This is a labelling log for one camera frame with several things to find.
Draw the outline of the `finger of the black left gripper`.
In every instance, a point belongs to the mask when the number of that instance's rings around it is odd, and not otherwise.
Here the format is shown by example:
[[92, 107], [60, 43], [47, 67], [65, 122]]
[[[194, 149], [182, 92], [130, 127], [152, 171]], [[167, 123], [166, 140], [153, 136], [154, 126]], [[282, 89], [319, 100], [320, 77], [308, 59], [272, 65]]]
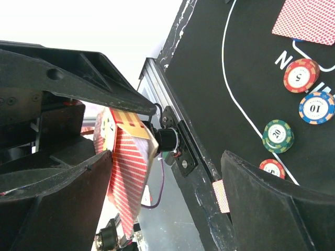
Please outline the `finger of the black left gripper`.
[[100, 52], [2, 41], [1, 87], [48, 91], [147, 116], [156, 112]]
[[1, 188], [100, 187], [93, 141], [82, 136], [1, 165]]

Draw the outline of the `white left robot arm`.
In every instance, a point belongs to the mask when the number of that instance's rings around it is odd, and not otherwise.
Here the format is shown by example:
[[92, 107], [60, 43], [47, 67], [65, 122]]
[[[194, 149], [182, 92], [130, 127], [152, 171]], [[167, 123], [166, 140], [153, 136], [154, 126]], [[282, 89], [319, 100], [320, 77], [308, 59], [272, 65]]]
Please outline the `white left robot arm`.
[[153, 158], [178, 132], [102, 53], [1, 42], [1, 250], [137, 250]]

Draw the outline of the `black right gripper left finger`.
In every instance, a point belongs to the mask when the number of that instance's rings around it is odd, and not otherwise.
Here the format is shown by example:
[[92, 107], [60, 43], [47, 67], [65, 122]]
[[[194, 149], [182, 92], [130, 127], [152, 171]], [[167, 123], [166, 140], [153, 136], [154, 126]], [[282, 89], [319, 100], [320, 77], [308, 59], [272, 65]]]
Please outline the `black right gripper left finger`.
[[1, 197], [1, 250], [91, 250], [110, 151]]

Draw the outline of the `blue chips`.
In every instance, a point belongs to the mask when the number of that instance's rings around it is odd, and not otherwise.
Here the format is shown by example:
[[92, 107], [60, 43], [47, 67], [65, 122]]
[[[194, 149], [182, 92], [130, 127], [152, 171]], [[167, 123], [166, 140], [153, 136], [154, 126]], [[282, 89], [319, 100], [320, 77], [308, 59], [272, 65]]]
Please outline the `blue chips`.
[[300, 117], [309, 124], [323, 124], [334, 116], [334, 97], [327, 92], [313, 92], [299, 104]]

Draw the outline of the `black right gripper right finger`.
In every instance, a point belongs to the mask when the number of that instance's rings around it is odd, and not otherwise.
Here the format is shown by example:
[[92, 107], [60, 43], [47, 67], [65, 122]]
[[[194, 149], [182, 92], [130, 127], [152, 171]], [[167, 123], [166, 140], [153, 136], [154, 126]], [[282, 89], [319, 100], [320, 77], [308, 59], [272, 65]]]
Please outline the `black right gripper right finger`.
[[334, 196], [269, 174], [230, 151], [220, 162], [238, 250], [334, 250]]

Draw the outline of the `blue small blind button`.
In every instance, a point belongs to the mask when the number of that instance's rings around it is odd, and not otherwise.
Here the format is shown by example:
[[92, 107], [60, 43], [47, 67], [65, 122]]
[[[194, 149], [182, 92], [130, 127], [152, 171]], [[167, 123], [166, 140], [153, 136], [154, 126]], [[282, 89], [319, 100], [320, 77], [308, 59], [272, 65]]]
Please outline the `blue small blind button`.
[[292, 40], [295, 41], [295, 42], [305, 42], [305, 40], [296, 39], [296, 38], [292, 38]]

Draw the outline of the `red playing card box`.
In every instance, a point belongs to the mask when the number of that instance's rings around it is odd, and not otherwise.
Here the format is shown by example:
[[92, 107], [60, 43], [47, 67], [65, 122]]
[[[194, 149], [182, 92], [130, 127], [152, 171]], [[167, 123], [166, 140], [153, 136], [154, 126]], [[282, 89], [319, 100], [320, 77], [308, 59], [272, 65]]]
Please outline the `red playing card box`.
[[135, 152], [135, 156], [144, 159], [155, 156], [159, 146], [136, 113], [107, 107], [97, 115], [93, 143], [95, 153]]

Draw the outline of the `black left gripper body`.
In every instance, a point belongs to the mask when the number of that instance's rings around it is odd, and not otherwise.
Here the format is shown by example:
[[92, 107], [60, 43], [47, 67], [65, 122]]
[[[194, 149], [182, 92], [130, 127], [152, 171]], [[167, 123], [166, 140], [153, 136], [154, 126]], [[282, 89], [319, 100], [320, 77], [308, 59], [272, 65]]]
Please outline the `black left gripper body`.
[[51, 92], [1, 88], [1, 163], [76, 138], [85, 105]]

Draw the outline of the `red poker chip stack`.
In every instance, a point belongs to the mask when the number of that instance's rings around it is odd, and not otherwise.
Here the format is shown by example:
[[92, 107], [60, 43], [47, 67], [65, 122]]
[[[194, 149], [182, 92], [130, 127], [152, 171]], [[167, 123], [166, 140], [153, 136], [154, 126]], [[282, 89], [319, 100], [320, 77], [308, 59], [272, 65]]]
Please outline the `red poker chip stack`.
[[260, 163], [259, 169], [273, 174], [281, 179], [285, 179], [284, 167], [275, 159], [265, 159]]

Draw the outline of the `red cards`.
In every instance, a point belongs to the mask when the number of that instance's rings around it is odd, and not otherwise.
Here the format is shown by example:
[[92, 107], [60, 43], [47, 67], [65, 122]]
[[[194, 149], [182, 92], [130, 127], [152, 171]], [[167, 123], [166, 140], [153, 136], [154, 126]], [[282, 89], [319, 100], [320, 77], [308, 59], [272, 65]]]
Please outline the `red cards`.
[[272, 34], [334, 44], [334, 1], [285, 1]]

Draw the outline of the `red chips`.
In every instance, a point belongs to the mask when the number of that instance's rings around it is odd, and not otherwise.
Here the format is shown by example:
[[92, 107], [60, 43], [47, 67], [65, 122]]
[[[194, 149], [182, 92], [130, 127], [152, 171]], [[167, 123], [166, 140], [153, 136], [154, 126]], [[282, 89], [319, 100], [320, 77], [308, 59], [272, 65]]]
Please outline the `red chips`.
[[303, 93], [312, 87], [319, 74], [319, 65], [314, 60], [295, 60], [285, 70], [284, 87], [292, 93]]

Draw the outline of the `red card being dealt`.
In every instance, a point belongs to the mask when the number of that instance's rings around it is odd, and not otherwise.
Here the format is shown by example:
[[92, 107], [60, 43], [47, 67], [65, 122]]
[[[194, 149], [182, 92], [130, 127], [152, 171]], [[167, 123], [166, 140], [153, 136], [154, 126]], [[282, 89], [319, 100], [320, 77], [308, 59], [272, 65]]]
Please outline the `red card being dealt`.
[[117, 129], [109, 194], [114, 198], [123, 232], [128, 239], [132, 236], [147, 182], [148, 151], [148, 140]]

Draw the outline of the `green chips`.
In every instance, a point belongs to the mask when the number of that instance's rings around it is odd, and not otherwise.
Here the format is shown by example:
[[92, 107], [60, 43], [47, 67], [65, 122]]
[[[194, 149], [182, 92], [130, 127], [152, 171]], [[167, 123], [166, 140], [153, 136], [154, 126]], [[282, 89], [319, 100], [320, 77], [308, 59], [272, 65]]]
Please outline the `green chips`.
[[282, 154], [293, 146], [294, 133], [287, 122], [275, 119], [265, 126], [262, 143], [269, 152]]

